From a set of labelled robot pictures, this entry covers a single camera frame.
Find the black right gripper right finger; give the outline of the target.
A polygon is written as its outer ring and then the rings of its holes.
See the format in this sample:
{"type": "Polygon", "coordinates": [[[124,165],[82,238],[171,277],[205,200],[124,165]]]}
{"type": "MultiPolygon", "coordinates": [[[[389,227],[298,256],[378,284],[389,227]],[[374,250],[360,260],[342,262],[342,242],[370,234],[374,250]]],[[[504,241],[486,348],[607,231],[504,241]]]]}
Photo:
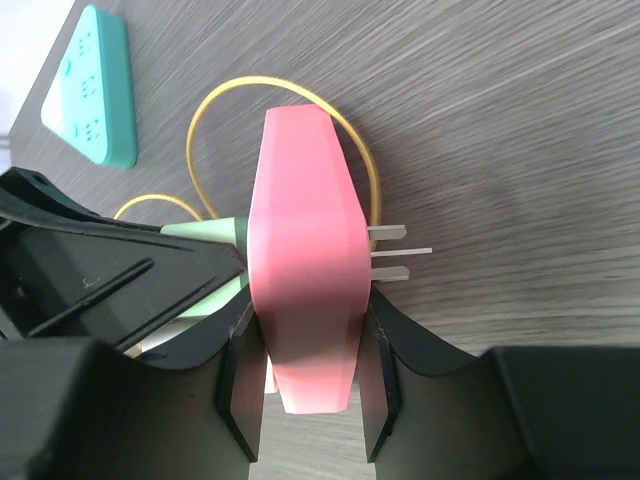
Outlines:
{"type": "Polygon", "coordinates": [[[635,479],[639,351],[502,346],[473,356],[373,291],[357,375],[380,479],[635,479]]]}

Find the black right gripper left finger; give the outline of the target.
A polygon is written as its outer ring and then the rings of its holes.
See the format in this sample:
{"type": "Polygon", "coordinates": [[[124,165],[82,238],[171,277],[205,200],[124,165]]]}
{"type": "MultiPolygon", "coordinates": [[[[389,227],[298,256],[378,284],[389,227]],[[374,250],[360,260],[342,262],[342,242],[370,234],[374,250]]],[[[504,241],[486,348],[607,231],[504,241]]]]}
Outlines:
{"type": "Polygon", "coordinates": [[[89,338],[1,344],[5,479],[245,479],[266,351],[248,290],[138,359],[89,338]]]}

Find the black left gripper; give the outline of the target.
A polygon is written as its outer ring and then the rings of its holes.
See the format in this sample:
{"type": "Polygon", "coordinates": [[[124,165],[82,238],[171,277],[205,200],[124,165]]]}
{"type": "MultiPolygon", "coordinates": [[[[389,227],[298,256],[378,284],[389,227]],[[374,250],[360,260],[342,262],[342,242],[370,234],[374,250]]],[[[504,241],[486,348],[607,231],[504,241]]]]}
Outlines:
{"type": "Polygon", "coordinates": [[[90,336],[124,351],[237,277],[229,243],[104,218],[42,174],[1,175],[1,337],[90,336]]]}

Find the green charger plug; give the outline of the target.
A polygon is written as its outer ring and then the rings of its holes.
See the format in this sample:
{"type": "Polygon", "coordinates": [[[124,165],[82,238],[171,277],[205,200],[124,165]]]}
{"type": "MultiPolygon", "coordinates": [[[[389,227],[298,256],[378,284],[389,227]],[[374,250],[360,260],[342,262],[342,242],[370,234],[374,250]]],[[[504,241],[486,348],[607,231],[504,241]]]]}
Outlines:
{"type": "MultiPolygon", "coordinates": [[[[246,258],[247,229],[248,219],[246,217],[228,217],[165,225],[160,229],[160,232],[170,236],[230,244],[236,248],[243,258],[246,258]]],[[[219,311],[247,284],[248,274],[244,272],[225,283],[194,306],[182,312],[178,316],[178,319],[207,317],[219,311]]]]}

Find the teal triangular power strip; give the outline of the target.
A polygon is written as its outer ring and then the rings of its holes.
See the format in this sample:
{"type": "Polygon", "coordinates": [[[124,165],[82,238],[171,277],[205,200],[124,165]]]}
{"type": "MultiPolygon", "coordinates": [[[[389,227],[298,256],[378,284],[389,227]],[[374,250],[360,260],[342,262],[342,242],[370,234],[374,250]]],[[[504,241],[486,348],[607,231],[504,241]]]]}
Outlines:
{"type": "Polygon", "coordinates": [[[78,19],[41,107],[41,122],[96,165],[129,169],[137,134],[125,22],[94,5],[78,19]]]}

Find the pink triangular power strip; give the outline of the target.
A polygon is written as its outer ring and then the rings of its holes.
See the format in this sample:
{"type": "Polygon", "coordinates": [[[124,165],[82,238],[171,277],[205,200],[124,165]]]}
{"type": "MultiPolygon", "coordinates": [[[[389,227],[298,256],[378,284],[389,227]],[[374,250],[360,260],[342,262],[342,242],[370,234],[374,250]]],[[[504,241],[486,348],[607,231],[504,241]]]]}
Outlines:
{"type": "Polygon", "coordinates": [[[330,115],[315,105],[266,112],[248,218],[251,297],[284,409],[338,413],[348,405],[375,279],[373,239],[404,226],[369,227],[330,115]]]}

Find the white charger plug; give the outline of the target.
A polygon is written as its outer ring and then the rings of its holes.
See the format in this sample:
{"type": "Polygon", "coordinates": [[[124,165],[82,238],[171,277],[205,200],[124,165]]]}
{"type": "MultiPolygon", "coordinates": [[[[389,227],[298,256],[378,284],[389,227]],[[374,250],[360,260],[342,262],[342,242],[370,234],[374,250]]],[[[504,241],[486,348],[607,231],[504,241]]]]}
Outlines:
{"type": "MultiPolygon", "coordinates": [[[[136,358],[143,353],[150,351],[151,349],[162,345],[174,337],[180,335],[184,331],[190,329],[204,317],[179,317],[171,320],[158,330],[154,331],[142,341],[130,347],[125,351],[125,354],[131,358],[136,358]]],[[[265,394],[274,394],[279,390],[277,380],[273,373],[273,365],[270,357],[267,357],[267,369],[266,369],[266,382],[265,382],[265,394]]]]}

